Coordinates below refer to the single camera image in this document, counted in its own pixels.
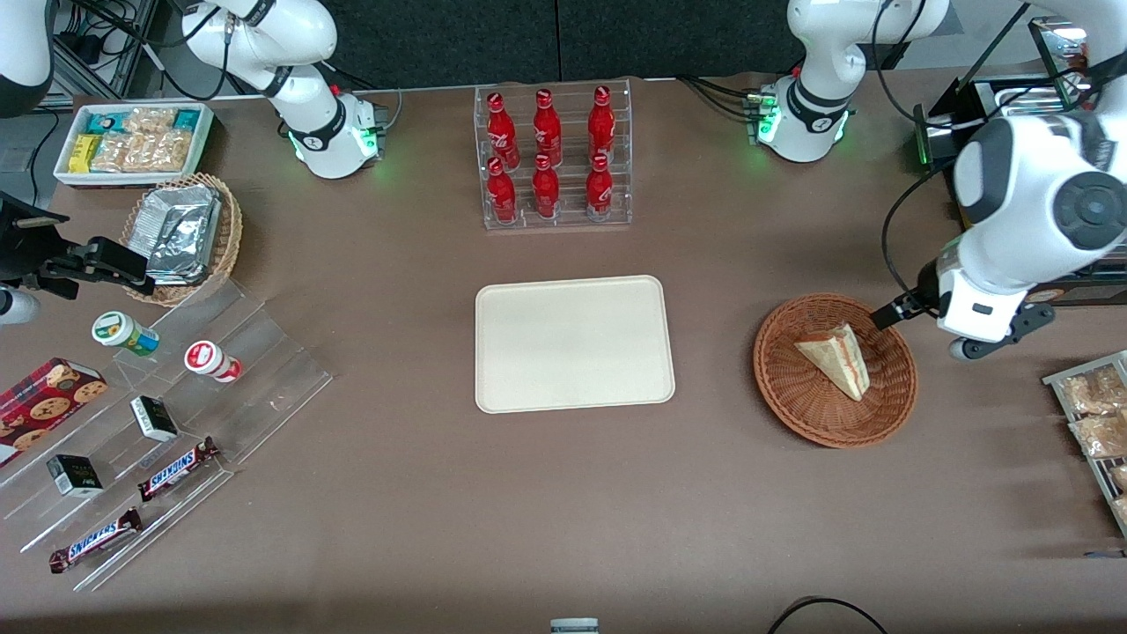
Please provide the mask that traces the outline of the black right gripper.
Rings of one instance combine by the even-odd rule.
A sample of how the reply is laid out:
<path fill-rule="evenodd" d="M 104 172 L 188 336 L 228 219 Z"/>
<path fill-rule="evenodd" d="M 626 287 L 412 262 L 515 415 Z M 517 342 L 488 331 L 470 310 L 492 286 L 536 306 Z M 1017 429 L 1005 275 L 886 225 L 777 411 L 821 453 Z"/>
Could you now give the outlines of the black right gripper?
<path fill-rule="evenodd" d="M 39 273 L 39 291 L 77 300 L 82 282 L 125 286 L 150 297 L 156 282 L 148 258 L 105 236 L 89 240 L 87 250 L 69 250 L 57 225 L 71 220 L 1 194 L 1 282 L 18 286 Z"/>

